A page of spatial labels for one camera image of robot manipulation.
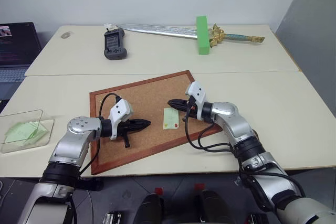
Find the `floor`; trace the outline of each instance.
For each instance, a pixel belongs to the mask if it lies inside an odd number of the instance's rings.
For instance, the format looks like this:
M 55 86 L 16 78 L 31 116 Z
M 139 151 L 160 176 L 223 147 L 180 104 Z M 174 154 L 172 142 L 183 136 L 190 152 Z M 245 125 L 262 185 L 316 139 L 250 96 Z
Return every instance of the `floor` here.
M 316 199 L 336 210 L 336 168 L 314 169 L 293 175 L 308 197 Z M 121 224 L 133 222 L 134 215 L 143 198 L 162 189 L 165 204 L 163 224 L 197 222 L 193 206 L 199 189 L 216 191 L 229 203 L 237 223 L 243 223 L 249 212 L 260 212 L 250 191 L 235 185 L 237 174 L 190 174 L 156 175 L 141 177 L 105 178 L 101 191 L 76 190 L 73 199 L 77 209 L 78 223 L 102 223 L 104 214 L 121 211 Z M 16 223 L 34 183 L 0 178 L 0 223 Z M 268 213 L 270 223 L 280 223 L 274 214 Z

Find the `handheld device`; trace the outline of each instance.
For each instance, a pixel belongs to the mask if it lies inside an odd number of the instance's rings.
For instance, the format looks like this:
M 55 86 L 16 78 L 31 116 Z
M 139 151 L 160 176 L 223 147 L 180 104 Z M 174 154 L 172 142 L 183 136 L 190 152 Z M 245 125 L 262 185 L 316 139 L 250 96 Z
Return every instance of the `handheld device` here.
M 123 47 L 122 38 L 125 32 L 123 29 L 118 28 L 115 30 L 107 29 L 105 36 L 105 50 L 104 55 L 109 60 L 121 60 L 126 58 L 127 51 Z

